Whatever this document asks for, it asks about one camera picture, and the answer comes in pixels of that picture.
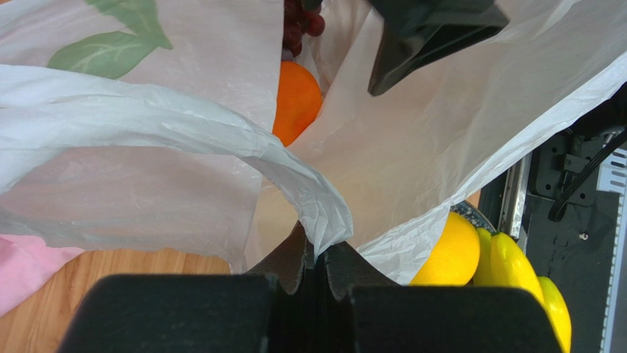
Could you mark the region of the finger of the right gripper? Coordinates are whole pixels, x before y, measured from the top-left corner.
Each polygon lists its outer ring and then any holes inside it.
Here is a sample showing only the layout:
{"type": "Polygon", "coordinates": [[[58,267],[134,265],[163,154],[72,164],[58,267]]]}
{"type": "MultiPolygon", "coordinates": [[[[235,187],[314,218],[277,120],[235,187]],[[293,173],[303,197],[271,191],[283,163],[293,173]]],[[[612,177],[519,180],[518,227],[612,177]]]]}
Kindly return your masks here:
{"type": "Polygon", "coordinates": [[[509,18],[492,0],[371,1],[383,34],[368,91],[380,96],[414,71],[494,37],[509,18]]]}

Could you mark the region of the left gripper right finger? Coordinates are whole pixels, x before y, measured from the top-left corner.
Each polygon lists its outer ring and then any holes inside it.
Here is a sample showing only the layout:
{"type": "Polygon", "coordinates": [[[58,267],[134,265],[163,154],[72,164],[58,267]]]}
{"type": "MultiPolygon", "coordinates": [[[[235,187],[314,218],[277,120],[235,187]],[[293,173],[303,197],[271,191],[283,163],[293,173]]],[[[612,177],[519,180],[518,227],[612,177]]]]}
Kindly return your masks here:
{"type": "Polygon", "coordinates": [[[316,262],[331,352],[558,352],[540,303],[516,288],[402,286],[340,243],[316,262]]]}

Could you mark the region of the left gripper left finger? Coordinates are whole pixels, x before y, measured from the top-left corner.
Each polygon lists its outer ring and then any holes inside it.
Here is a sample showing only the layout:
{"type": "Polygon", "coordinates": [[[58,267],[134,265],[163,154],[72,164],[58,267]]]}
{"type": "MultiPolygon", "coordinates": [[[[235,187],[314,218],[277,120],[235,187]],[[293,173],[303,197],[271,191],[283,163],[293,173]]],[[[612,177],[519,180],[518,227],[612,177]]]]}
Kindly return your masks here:
{"type": "Polygon", "coordinates": [[[302,225],[244,274],[117,274],[81,301],[60,352],[304,352],[302,225]]]}

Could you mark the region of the yellow fake lemon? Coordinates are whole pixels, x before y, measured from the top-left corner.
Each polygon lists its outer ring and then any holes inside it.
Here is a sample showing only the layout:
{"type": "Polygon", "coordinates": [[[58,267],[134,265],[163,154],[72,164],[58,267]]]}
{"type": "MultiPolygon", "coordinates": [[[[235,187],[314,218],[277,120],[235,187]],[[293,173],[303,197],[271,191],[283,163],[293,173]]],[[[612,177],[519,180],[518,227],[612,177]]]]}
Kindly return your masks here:
{"type": "Polygon", "coordinates": [[[475,227],[458,213],[450,212],[439,241],[411,285],[464,286],[473,277],[480,259],[475,227]]]}

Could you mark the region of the dark red fake grapes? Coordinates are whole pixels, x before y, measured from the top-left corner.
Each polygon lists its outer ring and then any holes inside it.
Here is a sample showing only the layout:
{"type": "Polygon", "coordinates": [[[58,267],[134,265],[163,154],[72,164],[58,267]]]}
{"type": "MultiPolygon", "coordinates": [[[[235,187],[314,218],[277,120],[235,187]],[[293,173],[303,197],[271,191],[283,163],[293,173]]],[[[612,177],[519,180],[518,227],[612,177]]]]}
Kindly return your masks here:
{"type": "Polygon", "coordinates": [[[325,30],[321,16],[322,1],[285,0],[283,2],[282,61],[293,61],[302,52],[305,35],[319,37],[325,30]]]}

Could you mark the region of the orange fake orange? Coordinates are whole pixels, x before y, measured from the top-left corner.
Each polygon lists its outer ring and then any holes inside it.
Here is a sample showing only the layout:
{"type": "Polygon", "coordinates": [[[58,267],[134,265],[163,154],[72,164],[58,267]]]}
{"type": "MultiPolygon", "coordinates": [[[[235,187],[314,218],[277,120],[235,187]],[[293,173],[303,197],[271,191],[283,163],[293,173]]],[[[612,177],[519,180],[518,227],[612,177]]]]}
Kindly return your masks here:
{"type": "Polygon", "coordinates": [[[290,146],[316,120],[321,106],[322,92],[313,74],[297,63],[282,61],[272,133],[290,146]]]}

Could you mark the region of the yellow fake banana bunch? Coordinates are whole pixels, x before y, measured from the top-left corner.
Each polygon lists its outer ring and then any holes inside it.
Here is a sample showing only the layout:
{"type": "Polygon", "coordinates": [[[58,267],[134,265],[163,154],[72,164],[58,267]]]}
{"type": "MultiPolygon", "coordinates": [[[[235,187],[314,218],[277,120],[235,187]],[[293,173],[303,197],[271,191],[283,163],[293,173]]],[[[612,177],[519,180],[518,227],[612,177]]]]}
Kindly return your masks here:
{"type": "Polygon", "coordinates": [[[539,277],[522,249],[507,234],[477,229],[480,258],[474,285],[519,288],[531,293],[545,309],[563,352],[572,346],[572,323],[567,304],[556,284],[539,277]]]}

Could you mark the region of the white plastic bag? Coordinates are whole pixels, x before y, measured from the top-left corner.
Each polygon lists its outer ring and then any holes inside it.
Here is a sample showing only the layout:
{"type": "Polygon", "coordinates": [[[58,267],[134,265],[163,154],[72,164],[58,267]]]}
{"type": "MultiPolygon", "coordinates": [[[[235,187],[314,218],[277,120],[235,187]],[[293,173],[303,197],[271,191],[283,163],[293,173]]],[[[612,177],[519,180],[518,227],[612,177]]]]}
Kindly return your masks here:
{"type": "Polygon", "coordinates": [[[324,1],[300,62],[317,119],[273,125],[280,1],[1,6],[1,232],[163,247],[243,271],[298,219],[407,283],[453,204],[626,80],[624,1],[499,1],[493,38],[369,94],[383,19],[324,1]]]}

